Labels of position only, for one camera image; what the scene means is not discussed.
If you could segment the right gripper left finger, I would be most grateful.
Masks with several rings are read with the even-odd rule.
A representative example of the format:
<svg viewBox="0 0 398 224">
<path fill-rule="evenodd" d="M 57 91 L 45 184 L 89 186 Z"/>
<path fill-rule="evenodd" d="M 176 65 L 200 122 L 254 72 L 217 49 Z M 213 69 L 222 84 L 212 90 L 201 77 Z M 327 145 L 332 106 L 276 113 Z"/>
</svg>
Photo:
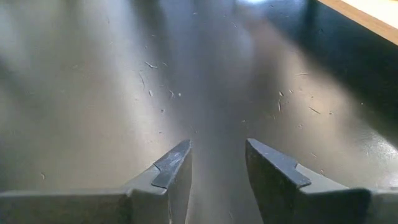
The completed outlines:
<svg viewBox="0 0 398 224">
<path fill-rule="evenodd" d="M 120 187 L 2 192 L 0 224 L 185 224 L 191 187 L 187 139 Z"/>
</svg>

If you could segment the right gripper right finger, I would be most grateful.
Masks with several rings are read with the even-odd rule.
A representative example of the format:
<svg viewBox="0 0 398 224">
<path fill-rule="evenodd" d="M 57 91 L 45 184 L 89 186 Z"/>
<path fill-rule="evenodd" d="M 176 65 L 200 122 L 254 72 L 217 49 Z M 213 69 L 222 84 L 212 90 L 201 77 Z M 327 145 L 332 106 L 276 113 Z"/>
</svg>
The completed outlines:
<svg viewBox="0 0 398 224">
<path fill-rule="evenodd" d="M 398 189 L 349 188 L 256 139 L 245 156 L 264 224 L 398 224 Z"/>
</svg>

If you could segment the wooden shelf black metal frame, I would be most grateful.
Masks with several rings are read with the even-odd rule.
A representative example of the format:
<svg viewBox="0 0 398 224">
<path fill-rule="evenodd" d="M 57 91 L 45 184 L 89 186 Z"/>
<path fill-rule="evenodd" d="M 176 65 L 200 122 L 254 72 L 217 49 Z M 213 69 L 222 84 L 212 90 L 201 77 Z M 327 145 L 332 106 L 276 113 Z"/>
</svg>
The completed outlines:
<svg viewBox="0 0 398 224">
<path fill-rule="evenodd" d="M 317 0 L 398 46 L 398 0 Z"/>
</svg>

